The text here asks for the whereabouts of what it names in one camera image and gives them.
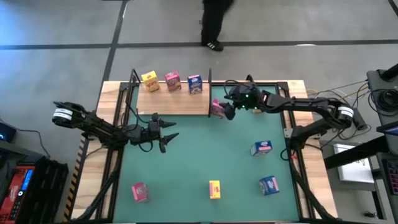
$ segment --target concrete floor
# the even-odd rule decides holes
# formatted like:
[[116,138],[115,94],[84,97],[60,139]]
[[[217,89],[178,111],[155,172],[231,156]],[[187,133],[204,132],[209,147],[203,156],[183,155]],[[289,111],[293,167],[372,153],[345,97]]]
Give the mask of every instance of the concrete floor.
[[[324,90],[365,80],[368,70],[398,62],[398,16],[388,0],[237,0],[220,40],[268,46],[227,47],[222,53],[189,44],[200,40],[201,0],[129,1],[124,13],[121,6],[121,1],[0,0],[0,89],[5,96],[0,98],[0,118],[18,128],[39,130],[52,158],[70,170],[81,131],[53,125],[52,102],[72,101],[93,110],[104,77],[126,80],[131,68],[159,74],[179,70],[185,78],[206,77],[211,67],[214,80],[242,79],[250,73],[259,80],[304,80],[307,88]],[[119,14],[120,36],[115,29]],[[294,44],[313,40],[324,42]],[[354,41],[347,45],[346,40]],[[191,47],[172,47],[169,43],[174,42]],[[117,43],[163,45],[116,49]],[[113,60],[106,64],[108,58]],[[341,90],[350,93],[358,87]],[[360,100],[359,110],[374,129],[379,125],[366,100]],[[372,130],[352,141],[377,136]],[[35,134],[19,133],[16,144],[42,152]],[[387,221],[361,216],[374,211],[369,192],[333,189],[333,195],[344,220],[393,222],[390,212]]]

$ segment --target sneaker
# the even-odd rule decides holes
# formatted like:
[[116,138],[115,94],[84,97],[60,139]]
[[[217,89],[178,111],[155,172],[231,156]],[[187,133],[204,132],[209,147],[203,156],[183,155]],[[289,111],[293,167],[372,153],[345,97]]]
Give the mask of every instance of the sneaker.
[[213,41],[209,41],[209,42],[202,42],[201,45],[208,47],[211,50],[215,50],[215,51],[223,51],[224,50],[223,44],[218,42],[217,40],[213,40]]

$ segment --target red device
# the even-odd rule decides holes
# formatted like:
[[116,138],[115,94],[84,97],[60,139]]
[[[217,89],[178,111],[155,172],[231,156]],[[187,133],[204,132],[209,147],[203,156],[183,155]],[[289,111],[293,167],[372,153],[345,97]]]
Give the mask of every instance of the red device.
[[12,177],[7,197],[0,208],[0,224],[15,224],[34,169],[34,166],[16,167],[16,173]]

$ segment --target green table surface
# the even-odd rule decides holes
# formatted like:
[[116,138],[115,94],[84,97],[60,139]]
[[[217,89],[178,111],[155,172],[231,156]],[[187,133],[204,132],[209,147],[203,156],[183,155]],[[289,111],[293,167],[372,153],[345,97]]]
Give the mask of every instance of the green table surface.
[[[274,86],[260,88],[275,93]],[[223,87],[213,86],[212,92],[213,98],[223,99]],[[134,115],[130,118],[134,124]],[[280,114],[237,110],[232,121],[216,116],[161,118],[177,123],[163,129],[164,135],[180,135],[167,145],[165,154],[160,153],[158,142],[151,152],[125,147],[114,223],[299,220],[289,163],[279,156],[285,149]],[[272,151],[252,157],[251,146],[265,140],[271,140]],[[280,192],[264,196],[258,182],[270,175],[275,176]],[[221,199],[209,198],[209,180],[220,181]],[[147,185],[149,202],[134,201],[131,186],[137,182]]]

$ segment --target cardboard box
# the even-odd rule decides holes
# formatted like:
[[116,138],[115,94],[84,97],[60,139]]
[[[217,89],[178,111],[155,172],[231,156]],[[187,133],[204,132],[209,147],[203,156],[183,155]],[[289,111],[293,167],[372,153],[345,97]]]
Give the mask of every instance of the cardboard box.
[[146,184],[138,182],[131,186],[132,194],[136,202],[147,202],[149,201],[149,191]]
[[271,141],[259,141],[250,148],[252,156],[265,155],[272,150]]
[[203,90],[203,81],[200,75],[192,75],[188,77],[189,94],[201,93]]
[[221,190],[220,190],[220,181],[219,180],[209,181],[209,190],[210,190],[210,199],[220,199],[221,198]]
[[213,115],[219,116],[220,118],[224,117],[224,108],[220,106],[220,101],[214,99],[211,103],[211,113]]
[[259,180],[259,184],[263,195],[279,193],[278,183],[273,175]]
[[160,88],[155,71],[143,74],[141,75],[141,78],[148,91],[156,91]]
[[164,75],[164,79],[166,80],[169,91],[181,90],[181,81],[178,71],[170,72]]

